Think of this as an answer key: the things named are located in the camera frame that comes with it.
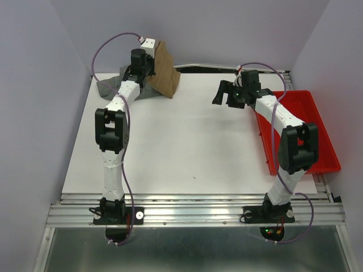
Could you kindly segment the tan brown skirt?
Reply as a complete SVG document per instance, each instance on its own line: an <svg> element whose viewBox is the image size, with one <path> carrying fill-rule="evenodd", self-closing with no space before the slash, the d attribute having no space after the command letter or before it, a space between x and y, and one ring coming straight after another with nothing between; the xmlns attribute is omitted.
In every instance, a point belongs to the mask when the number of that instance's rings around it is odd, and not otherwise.
<svg viewBox="0 0 363 272"><path fill-rule="evenodd" d="M160 41L155 50L155 75L147 82L162 96L172 99L180 80L180 72L174 68L174 59L166 48L165 41Z"/></svg>

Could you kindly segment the grey pleated skirt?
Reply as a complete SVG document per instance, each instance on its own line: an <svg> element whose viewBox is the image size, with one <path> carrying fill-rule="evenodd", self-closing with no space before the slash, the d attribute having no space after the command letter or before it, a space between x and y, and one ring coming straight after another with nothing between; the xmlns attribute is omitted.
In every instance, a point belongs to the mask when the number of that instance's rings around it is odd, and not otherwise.
<svg viewBox="0 0 363 272"><path fill-rule="evenodd" d="M120 67L119 75L111 77L109 79L101 80L97 82L97 88L99 96L105 100L111 101L115 96L113 89L118 91L121 86L121 80L127 70L127 66ZM141 93L136 97L136 100L148 99L153 97L162 96L156 89L154 89L149 82L145 82L144 87L141 89Z"/></svg>

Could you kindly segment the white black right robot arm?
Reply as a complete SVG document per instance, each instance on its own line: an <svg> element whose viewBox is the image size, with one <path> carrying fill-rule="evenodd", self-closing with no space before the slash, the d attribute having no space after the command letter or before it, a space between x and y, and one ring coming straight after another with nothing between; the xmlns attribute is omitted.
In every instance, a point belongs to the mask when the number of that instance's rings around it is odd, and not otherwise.
<svg viewBox="0 0 363 272"><path fill-rule="evenodd" d="M220 81L212 103L221 105L224 95L228 107L243 109L248 105L270 123L272 144L275 133L280 136L278 151L273 152L277 178L267 193L270 202L261 207L262 217L274 221L281 215L280 206L290 202L299 180L318 161L318 127L293 115L270 89L263 89L256 70L239 71L233 82Z"/></svg>

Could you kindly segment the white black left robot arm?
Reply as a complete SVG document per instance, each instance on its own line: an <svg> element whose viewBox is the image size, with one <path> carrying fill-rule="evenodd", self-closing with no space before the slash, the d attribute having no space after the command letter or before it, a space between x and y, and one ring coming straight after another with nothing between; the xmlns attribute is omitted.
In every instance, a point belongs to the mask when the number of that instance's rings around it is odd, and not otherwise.
<svg viewBox="0 0 363 272"><path fill-rule="evenodd" d="M115 93L104 108L95 112L95 140L103 157L104 189L101 205L112 203L107 217L113 223L126 218L122 185L123 161L129 142L130 105L141 94L147 78L154 75L154 49L137 48L131 51L131 63L121 78L119 87L98 81Z"/></svg>

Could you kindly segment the red plastic tray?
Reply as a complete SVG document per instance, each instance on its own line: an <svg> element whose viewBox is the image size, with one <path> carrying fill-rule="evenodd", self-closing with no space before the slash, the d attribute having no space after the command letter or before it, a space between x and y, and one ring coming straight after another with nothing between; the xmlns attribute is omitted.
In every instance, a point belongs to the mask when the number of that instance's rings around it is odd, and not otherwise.
<svg viewBox="0 0 363 272"><path fill-rule="evenodd" d="M308 174L335 173L341 170L341 165L336 156L334 147L330 141L327 130L321 119L319 111L311 93L307 90L288 91L281 100L282 105L296 117L308 123L314 123L319 131L319 159L307 171ZM260 114L256 113L263 149L266 157L266 164L269 173L276 175L276 169L272 159L271 125Z"/></svg>

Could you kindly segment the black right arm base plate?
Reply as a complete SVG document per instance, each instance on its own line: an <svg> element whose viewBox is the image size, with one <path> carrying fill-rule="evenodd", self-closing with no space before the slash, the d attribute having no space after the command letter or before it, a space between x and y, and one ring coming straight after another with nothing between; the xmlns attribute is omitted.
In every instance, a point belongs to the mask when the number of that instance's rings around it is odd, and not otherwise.
<svg viewBox="0 0 363 272"><path fill-rule="evenodd" d="M263 206L244 206L239 221L246 224L294 223L295 217L292 213L288 215L289 211L292 211L291 207L265 209Z"/></svg>

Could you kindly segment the aluminium rail frame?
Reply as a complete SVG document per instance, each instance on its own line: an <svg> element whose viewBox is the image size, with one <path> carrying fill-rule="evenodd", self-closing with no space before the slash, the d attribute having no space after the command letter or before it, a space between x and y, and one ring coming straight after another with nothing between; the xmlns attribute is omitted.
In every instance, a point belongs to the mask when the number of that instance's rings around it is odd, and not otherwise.
<svg viewBox="0 0 363 272"><path fill-rule="evenodd" d="M96 228L87 208L98 204L102 196L101 185L100 172L80 175L74 170L68 171L60 200L51 205L48 212L35 271L46 270L56 229ZM360 271L360 264L349 239L343 205L333 200L324 176L307 175L298 184L298 188L309 191L308 196L314 205L314 225L335 226L348 269ZM242 207L257 205L263 197L263 194L237 194L230 190L202 194L157 191L136 193L134 201L137 206L145 208L144 227L235 227L240 224L238 218Z"/></svg>

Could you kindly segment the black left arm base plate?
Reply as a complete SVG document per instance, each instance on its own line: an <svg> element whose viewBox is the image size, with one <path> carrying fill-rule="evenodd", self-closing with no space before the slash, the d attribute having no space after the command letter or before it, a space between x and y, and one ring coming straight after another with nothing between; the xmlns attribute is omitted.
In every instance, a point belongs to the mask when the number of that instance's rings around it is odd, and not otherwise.
<svg viewBox="0 0 363 272"><path fill-rule="evenodd" d="M122 217L121 215L101 215L100 207L94 208L96 214L94 214L93 225L96 226L130 226L132 222L133 210L131 206L127 206L125 208L125 214ZM145 209L141 206L136 206L134 208L134 225L139 226L143 225L145 215Z"/></svg>

